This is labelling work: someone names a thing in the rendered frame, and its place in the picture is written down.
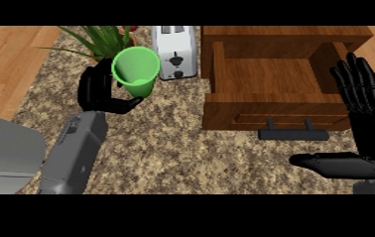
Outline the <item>brown wooden drawer front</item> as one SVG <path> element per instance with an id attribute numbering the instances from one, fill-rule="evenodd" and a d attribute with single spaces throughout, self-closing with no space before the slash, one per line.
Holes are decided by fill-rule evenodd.
<path id="1" fill-rule="evenodd" d="M 267 128 L 315 130 L 350 128 L 349 111 L 338 94 L 322 93 L 210 93 L 205 95 L 204 130 L 256 131 Z"/>

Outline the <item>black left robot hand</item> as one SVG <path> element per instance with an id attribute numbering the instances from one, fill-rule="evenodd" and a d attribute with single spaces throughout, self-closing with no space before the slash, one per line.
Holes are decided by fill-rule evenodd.
<path id="1" fill-rule="evenodd" d="M 111 63 L 112 59 L 102 59 L 96 66 L 89 66 L 83 72 L 78 86 L 78 103 L 84 111 L 102 111 L 126 114 L 143 101 L 143 97 L 130 100 L 111 97 Z"/>

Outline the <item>green potted plant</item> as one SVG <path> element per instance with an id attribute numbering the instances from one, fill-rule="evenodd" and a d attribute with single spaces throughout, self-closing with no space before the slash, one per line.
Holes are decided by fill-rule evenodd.
<path id="1" fill-rule="evenodd" d="M 52 47 L 46 47 L 46 50 L 74 53 L 90 58 L 93 62 L 99 62 L 102 59 L 112 59 L 124 49 L 137 46 L 137 40 L 132 34 L 137 29 L 136 26 L 83 26 L 87 39 L 67 27 L 59 26 L 59 29 L 80 41 L 90 52 L 86 54 Z"/>

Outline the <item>brown wooden drawer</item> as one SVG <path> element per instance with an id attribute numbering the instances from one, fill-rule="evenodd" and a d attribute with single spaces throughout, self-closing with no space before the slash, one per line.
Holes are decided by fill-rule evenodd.
<path id="1" fill-rule="evenodd" d="M 245 44 L 216 42 L 210 70 L 214 93 L 335 94 L 329 69 L 344 59 L 341 43 L 321 43 L 303 53 L 257 53 Z"/>
<path id="2" fill-rule="evenodd" d="M 204 130 L 256 131 L 267 128 L 315 130 L 350 128 L 349 111 L 338 94 L 322 93 L 210 93 L 205 95 Z"/>

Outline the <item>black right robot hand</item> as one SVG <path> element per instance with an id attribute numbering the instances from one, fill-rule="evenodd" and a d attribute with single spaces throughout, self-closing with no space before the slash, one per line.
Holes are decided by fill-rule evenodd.
<path id="1" fill-rule="evenodd" d="M 357 152 L 297 154 L 290 163 L 325 178 L 375 179 L 375 71 L 355 53 L 329 69 L 346 108 Z"/>

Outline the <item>silver toaster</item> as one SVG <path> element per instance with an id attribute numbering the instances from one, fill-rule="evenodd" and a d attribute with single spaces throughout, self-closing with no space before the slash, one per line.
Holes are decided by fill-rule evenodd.
<path id="1" fill-rule="evenodd" d="M 152 49 L 161 59 L 160 79 L 191 78 L 198 74 L 195 28 L 152 26 Z"/>

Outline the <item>green plastic cup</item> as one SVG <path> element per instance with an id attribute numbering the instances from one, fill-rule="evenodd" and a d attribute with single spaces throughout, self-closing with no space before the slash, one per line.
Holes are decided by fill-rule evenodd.
<path id="1" fill-rule="evenodd" d="M 161 69 L 161 60 L 151 48 L 130 47 L 114 57 L 111 73 L 133 97 L 146 98 Z"/>

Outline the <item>brown wooden cabinet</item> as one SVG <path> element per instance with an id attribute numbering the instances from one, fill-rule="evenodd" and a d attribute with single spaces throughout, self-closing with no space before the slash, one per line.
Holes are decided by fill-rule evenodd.
<path id="1" fill-rule="evenodd" d="M 201 77 L 210 77 L 213 44 L 223 42 L 235 59 L 307 59 L 322 43 L 355 52 L 374 37 L 366 26 L 204 26 Z"/>

